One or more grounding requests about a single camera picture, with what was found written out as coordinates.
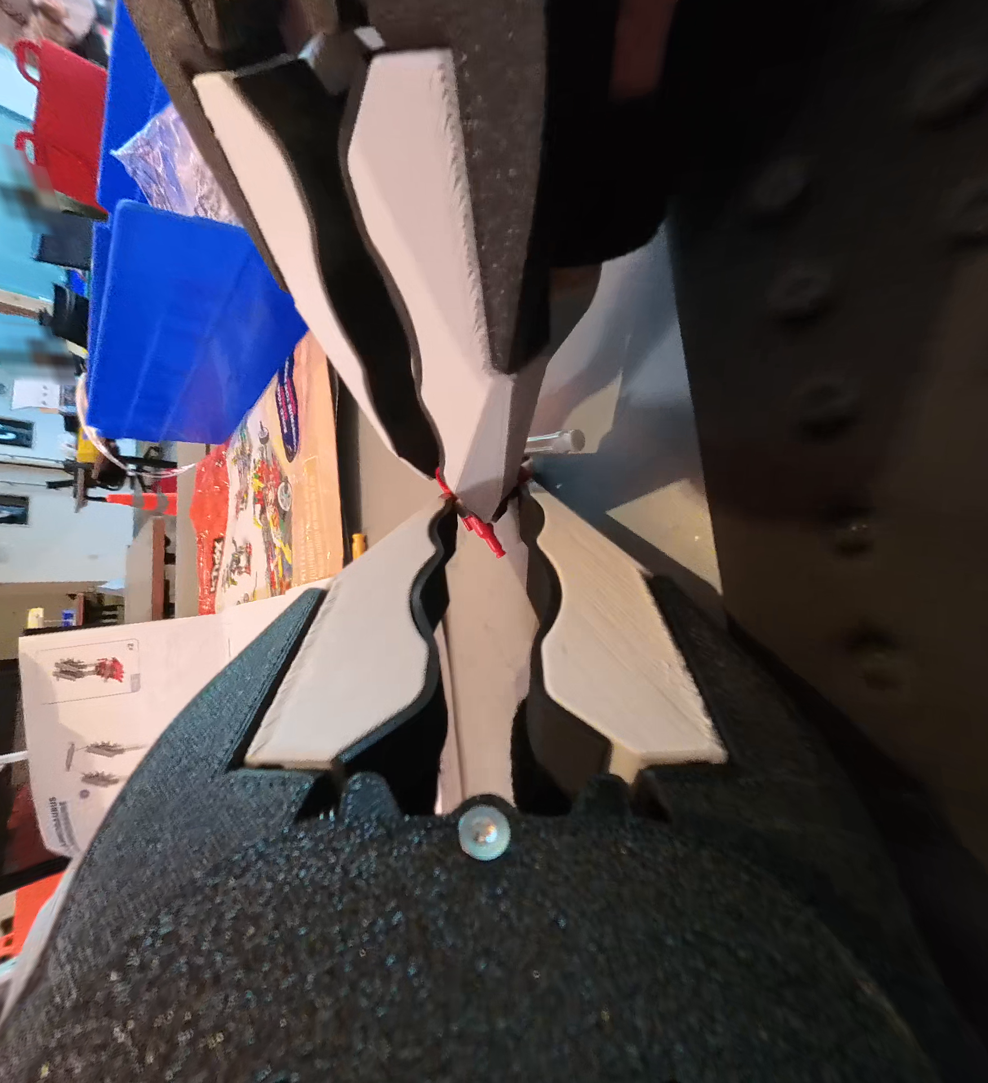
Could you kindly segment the red container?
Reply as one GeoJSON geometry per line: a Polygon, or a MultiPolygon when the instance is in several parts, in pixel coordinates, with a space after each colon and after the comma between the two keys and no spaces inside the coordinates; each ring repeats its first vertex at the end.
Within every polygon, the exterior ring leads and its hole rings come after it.
{"type": "Polygon", "coordinates": [[[46,40],[20,39],[14,57],[37,92],[32,128],[20,131],[15,149],[44,188],[99,210],[107,71],[46,40]]]}

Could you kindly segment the blue plastic bin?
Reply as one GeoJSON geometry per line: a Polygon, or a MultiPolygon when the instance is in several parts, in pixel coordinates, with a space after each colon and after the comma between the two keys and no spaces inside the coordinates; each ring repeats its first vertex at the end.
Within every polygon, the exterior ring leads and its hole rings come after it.
{"type": "Polygon", "coordinates": [[[243,226],[150,206],[110,151],[171,104],[114,13],[89,284],[83,418],[102,438],[221,443],[306,335],[243,226]]]}

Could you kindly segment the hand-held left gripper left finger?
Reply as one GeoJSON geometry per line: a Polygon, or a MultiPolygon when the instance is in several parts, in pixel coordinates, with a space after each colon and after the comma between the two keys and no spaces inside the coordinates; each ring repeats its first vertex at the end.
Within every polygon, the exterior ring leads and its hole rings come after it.
{"type": "Polygon", "coordinates": [[[456,512],[433,499],[332,580],[245,765],[342,767],[430,706],[455,547],[456,512]]]}

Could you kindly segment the orange and red toy bag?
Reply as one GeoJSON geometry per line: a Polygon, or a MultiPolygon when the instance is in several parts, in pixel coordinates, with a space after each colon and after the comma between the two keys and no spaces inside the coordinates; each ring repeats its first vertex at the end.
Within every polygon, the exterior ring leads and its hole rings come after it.
{"type": "Polygon", "coordinates": [[[188,517],[199,615],[281,597],[343,567],[332,375],[306,334],[232,436],[197,465],[188,517]]]}

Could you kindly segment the clear plastic bag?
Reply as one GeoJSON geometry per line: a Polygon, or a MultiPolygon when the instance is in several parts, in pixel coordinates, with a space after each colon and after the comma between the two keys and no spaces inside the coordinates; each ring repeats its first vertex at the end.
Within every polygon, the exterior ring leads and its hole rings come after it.
{"type": "Polygon", "coordinates": [[[188,134],[188,127],[168,104],[110,157],[151,207],[188,218],[240,226],[220,184],[188,134]]]}

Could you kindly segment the white printed instruction sheet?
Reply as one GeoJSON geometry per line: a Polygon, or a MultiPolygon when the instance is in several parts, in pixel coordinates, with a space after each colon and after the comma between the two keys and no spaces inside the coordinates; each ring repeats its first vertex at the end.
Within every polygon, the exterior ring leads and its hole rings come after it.
{"type": "Polygon", "coordinates": [[[332,578],[188,618],[20,639],[28,782],[46,848],[81,853],[176,716],[307,593],[332,578]]]}

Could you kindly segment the short red plastic rod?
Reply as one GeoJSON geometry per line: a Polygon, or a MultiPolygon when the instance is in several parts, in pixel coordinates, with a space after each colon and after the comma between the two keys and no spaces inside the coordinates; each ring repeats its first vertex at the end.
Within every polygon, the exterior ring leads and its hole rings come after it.
{"type": "Polygon", "coordinates": [[[484,545],[487,546],[487,550],[491,551],[496,559],[502,559],[506,556],[504,547],[500,545],[499,537],[497,537],[495,530],[492,524],[486,521],[479,519],[471,513],[460,512],[461,525],[474,537],[482,540],[484,545]]]}

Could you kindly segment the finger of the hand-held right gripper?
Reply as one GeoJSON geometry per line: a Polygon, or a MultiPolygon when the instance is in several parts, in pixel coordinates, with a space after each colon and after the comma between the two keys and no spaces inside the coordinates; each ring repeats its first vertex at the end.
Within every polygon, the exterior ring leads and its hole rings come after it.
{"type": "Polygon", "coordinates": [[[194,88],[309,331],[387,446],[434,477],[435,438],[412,375],[417,352],[346,171],[364,80],[353,105],[332,97],[306,61],[204,74],[194,88]]]}
{"type": "Polygon", "coordinates": [[[364,238],[417,352],[435,468],[466,513],[493,520],[514,490],[541,377],[495,365],[452,52],[374,55],[344,156],[364,238]]]}

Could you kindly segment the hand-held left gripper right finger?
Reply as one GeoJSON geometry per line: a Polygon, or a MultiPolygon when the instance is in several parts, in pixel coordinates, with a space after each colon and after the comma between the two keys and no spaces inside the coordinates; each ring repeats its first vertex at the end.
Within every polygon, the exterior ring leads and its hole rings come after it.
{"type": "Polygon", "coordinates": [[[725,764],[646,569],[546,490],[521,494],[519,522],[540,619],[526,699],[540,766],[725,764]]]}

